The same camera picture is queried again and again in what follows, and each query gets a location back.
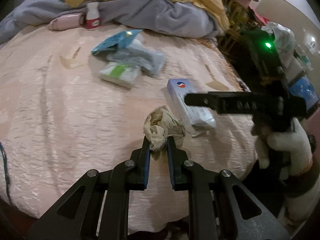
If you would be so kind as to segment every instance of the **bottle label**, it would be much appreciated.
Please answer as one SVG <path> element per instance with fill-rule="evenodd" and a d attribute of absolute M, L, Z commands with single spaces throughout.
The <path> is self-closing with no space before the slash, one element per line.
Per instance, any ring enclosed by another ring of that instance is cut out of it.
<path fill-rule="evenodd" d="M 97 19 L 92 19 L 92 20 L 86 20 L 85 21 L 85 27 L 87 29 L 95 29 L 100 25 L 100 20 L 99 18 Z"/>

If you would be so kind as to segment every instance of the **cord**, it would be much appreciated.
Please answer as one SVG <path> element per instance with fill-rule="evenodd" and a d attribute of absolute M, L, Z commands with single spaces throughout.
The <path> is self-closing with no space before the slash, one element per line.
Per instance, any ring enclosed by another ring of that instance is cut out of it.
<path fill-rule="evenodd" d="M 2 159 L 3 159 L 6 193 L 7 193 L 9 203 L 10 203 L 10 205 L 12 205 L 11 196 L 10 196 L 10 177 L 9 177 L 9 173 L 8 173 L 7 154 L 5 153 L 4 147 L 2 146 L 1 142 L 0 142 L 0 151 L 1 151 Z"/>

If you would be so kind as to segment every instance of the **hand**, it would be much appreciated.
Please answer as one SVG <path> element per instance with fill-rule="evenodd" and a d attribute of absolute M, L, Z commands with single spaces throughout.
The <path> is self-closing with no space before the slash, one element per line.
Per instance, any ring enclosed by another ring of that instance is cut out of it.
<path fill-rule="evenodd" d="M 299 176 L 310 170 L 312 153 L 308 136 L 298 119 L 294 118 L 292 121 L 294 132 L 272 132 L 270 128 L 262 127 L 261 133 L 266 137 L 270 148 L 276 151 L 290 152 L 291 166 L 288 173 L 291 176 Z M 270 165 L 268 147 L 260 138 L 257 138 L 255 147 L 260 168 L 268 168 Z"/>

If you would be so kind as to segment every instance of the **white bottle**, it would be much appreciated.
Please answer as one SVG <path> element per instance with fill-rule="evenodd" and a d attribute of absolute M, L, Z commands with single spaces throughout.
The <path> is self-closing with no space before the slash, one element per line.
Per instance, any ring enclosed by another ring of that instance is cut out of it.
<path fill-rule="evenodd" d="M 85 27 L 88 30 L 94 30 L 100 26 L 100 14 L 98 10 L 99 2 L 87 3 L 87 16 L 85 18 Z"/>

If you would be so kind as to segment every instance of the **green led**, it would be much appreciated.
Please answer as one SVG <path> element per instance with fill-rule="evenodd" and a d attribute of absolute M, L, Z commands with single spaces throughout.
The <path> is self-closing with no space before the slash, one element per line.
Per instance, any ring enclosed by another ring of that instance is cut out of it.
<path fill-rule="evenodd" d="M 266 46 L 271 49 L 272 45 L 269 42 L 266 42 Z"/>

